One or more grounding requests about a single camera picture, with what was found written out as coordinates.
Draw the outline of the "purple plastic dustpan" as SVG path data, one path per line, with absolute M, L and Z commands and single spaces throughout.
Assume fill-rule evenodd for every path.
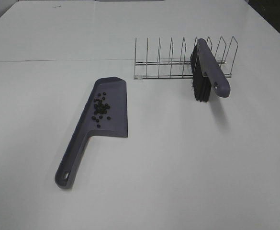
M 128 137 L 127 84 L 118 77 L 96 80 L 55 174 L 61 189 L 70 189 L 84 149 L 94 136 Z

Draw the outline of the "pile of coffee beans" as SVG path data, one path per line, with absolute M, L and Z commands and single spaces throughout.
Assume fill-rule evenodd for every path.
M 91 119 L 96 123 L 97 128 L 101 128 L 103 121 L 110 121 L 111 106 L 107 101 L 107 92 L 99 92 L 97 96 L 93 98 L 93 115 Z

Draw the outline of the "purple brush black bristles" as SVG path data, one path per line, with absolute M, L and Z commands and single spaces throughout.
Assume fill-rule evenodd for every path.
M 197 101 L 209 101 L 212 90 L 219 97 L 229 97 L 230 84 L 203 38 L 199 38 L 195 43 L 190 65 L 193 74 L 192 87 Z

